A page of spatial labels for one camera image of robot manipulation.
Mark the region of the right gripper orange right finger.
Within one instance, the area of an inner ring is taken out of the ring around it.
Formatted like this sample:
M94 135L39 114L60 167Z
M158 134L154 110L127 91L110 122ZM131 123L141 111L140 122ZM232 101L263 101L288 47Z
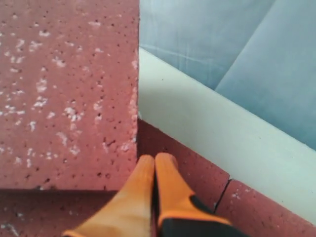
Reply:
M169 153L155 157L160 237L243 237L244 233L204 205L178 171Z

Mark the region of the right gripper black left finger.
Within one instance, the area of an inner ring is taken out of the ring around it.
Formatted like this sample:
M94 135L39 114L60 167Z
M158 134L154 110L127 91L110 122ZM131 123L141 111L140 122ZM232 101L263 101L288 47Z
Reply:
M98 212L63 237L150 237L155 161L140 156L119 192Z

